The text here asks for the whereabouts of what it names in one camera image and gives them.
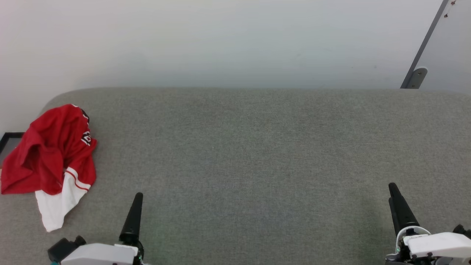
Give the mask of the red white basketball jersey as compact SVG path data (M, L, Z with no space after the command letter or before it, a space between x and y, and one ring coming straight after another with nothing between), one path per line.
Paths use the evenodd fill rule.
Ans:
M5 158L1 194L34 193L47 232L62 228L65 216L96 181L89 116L65 104L31 122Z

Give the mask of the light grey partition panel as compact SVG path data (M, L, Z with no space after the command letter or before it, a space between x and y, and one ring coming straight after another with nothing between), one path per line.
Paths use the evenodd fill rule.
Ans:
M471 0L457 0L451 5L452 1L419 61L428 69L419 89L471 95Z

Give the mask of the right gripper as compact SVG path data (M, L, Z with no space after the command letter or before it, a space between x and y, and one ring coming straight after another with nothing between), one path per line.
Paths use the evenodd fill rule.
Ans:
M406 240L429 236L431 233L419 227L416 217L395 183L389 183L389 191L389 205L396 243L394 253L386 255L385 265L435 265L435 258L431 255L425 258L411 255L410 248L406 245Z

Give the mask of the black rectangular frame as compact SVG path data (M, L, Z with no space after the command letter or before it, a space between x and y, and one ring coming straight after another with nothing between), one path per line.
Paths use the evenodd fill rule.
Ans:
M6 132L0 139L0 170L5 158L19 145L24 132Z

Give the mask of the grey metal foot bracket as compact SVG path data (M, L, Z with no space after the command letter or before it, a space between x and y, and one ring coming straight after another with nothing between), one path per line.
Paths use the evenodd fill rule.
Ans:
M401 88L402 89L419 89L427 73L428 73L428 69L425 67L415 69L411 74L408 75L408 77L406 77L405 82Z

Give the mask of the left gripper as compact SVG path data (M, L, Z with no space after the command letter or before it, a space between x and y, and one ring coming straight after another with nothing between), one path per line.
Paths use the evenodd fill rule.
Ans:
M143 197L141 192L135 195L119 236L121 246L134 251L131 265L143 265L144 247L139 240Z

